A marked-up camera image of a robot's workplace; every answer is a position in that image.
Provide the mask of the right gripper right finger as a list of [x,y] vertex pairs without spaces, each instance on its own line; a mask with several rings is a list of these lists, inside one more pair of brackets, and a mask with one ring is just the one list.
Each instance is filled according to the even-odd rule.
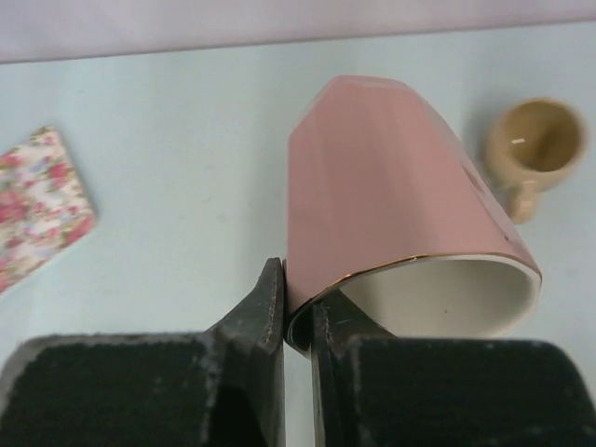
[[595,406],[557,346],[401,338],[334,291],[312,310],[319,446],[591,446]]

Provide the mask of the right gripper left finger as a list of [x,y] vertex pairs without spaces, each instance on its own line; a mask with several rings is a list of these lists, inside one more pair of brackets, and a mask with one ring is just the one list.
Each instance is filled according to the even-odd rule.
[[5,446],[281,446],[282,263],[204,332],[50,335],[1,373]]

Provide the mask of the pink mug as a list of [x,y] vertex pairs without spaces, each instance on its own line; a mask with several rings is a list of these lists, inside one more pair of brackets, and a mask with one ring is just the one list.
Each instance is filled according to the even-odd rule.
[[287,342],[334,293],[404,337],[500,336],[541,272],[441,115],[414,89],[339,75],[288,140]]

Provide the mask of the beige mug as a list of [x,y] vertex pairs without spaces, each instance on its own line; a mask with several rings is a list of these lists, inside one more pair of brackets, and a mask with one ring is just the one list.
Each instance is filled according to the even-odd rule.
[[520,102],[496,119],[484,163],[505,193],[506,213],[513,223],[529,222],[540,194],[574,172],[586,152],[587,135],[581,115],[552,98]]

